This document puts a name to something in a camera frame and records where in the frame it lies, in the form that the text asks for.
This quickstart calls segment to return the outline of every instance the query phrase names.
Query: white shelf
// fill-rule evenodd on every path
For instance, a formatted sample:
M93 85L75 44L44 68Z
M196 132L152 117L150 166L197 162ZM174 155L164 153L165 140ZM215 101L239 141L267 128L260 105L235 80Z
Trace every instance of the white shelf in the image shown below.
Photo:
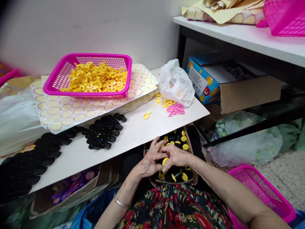
M183 16L174 17L173 21L234 45L305 67L304 37L274 37L268 27L188 21Z
M191 106L185 109L185 114L168 117L168 113L161 104L154 105L155 100L153 98L148 103L125 115L127 122L122 123L123 130L110 150L90 150L85 137L78 134L70 145L61 147L62 155L47 169L30 192L37 191L77 172L107 161L157 136L169 133L209 114L205 107L194 98ZM145 120L143 115L149 111L152 112L150 118Z

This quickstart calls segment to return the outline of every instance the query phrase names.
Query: white plastic bag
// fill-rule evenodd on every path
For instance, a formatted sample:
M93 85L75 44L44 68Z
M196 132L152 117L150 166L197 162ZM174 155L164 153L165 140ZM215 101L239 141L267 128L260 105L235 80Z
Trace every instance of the white plastic bag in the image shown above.
M0 100L0 126L0 156L23 149L48 132L40 124L30 88Z
M159 89L164 99L174 100L188 108L195 95L192 81L179 67L178 59L170 60L160 70Z
M213 139L225 137L264 119L244 111L229 114L216 123ZM265 164L278 155L282 143L278 128L271 127L217 144L211 147L210 156L221 167Z

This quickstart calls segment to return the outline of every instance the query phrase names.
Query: pink plastic basket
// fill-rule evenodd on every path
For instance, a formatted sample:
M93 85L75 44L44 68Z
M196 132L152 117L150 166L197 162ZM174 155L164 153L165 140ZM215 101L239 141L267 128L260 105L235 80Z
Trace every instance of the pink plastic basket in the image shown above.
M296 213L291 204L256 168L251 165L241 165L228 171L228 174L246 185L248 189L284 221L290 223L295 219ZM248 228L230 210L229 215L235 229Z
M304 0L266 0L264 11L272 35L305 36Z
M19 72L19 68L16 68L0 78L0 87L2 87L10 79L23 77L23 76L24 75Z
M106 60L109 67L124 68L128 72L126 85L119 92L61 92L62 87L69 86L69 74L75 67L74 63L86 64L92 61L96 66ZM106 53L71 53L64 56L56 65L48 80L44 84L44 92L49 95L65 95L81 98L122 98L127 96L130 83L132 59L130 56Z

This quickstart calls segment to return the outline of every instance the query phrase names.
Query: floor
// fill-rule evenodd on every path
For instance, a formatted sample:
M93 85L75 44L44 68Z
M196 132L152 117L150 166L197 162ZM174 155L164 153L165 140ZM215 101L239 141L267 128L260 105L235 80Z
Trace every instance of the floor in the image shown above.
M220 167L203 149L207 162L225 172L233 169ZM268 164L255 168L292 204L295 209L305 211L305 151L288 151L279 154Z

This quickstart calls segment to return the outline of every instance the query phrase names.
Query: silver bracelet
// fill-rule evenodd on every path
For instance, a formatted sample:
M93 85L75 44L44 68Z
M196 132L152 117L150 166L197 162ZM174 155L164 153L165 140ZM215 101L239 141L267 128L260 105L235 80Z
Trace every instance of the silver bracelet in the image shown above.
M119 202L118 198L117 198L117 193L114 194L115 196L115 202L118 203L119 205L121 205L122 207L130 207L131 204L122 204L121 202Z

